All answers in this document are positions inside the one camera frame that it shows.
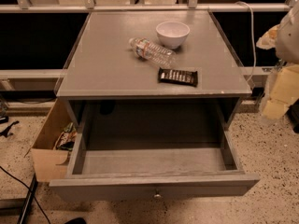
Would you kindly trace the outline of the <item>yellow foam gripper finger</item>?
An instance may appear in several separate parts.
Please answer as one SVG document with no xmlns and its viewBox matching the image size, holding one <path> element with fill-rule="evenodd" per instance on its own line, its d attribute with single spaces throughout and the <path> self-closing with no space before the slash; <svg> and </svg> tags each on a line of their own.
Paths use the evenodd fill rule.
<svg viewBox="0 0 299 224">
<path fill-rule="evenodd" d="M 271 27 L 257 41 L 256 46 L 259 49 L 272 49 L 276 46 L 279 25 Z"/>
<path fill-rule="evenodd" d="M 261 101 L 264 119 L 277 120 L 299 99 L 299 64 L 288 63 L 268 76 Z"/>
</svg>

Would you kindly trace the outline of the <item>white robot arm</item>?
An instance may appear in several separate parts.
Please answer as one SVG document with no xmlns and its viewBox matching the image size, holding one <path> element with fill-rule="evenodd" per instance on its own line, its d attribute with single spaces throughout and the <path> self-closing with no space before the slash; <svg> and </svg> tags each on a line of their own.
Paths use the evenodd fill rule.
<svg viewBox="0 0 299 224">
<path fill-rule="evenodd" d="M 260 104 L 264 119 L 278 120 L 299 99 L 299 6 L 295 5 L 256 43 L 259 49 L 275 49 L 276 56 L 286 63 L 268 76 L 265 95 Z"/>
</svg>

